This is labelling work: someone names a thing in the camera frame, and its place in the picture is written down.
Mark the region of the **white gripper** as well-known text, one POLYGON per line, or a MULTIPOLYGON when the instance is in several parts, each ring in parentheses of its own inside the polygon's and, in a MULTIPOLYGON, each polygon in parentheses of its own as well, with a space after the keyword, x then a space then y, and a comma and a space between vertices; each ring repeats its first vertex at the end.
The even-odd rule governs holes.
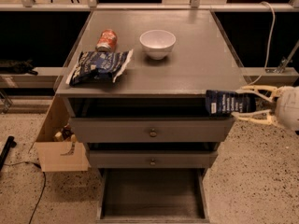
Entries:
POLYGON ((275 125, 299 131, 299 87, 269 85, 247 85, 236 91, 238 94, 254 94, 269 103, 275 102, 274 114, 270 109, 249 113, 233 112, 236 119, 262 125, 275 125))

